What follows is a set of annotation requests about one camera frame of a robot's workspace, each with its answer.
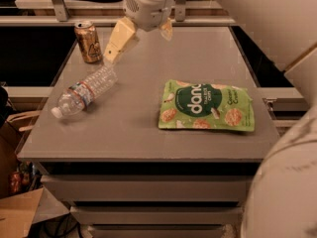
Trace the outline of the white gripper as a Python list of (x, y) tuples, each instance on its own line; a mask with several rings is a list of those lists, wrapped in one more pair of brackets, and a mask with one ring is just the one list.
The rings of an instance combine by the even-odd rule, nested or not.
[(115, 63), (137, 36), (137, 28), (151, 31), (159, 28), (161, 36), (172, 39), (172, 23), (168, 18), (174, 0), (124, 0), (123, 10), (127, 17), (119, 19), (113, 28), (104, 57)]

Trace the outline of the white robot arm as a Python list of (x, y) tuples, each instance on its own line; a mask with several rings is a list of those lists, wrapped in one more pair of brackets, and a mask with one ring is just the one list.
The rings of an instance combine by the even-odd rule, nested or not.
[(279, 124), (244, 207), (240, 238), (316, 238), (317, 0), (216, 0), (283, 72), (308, 109)]

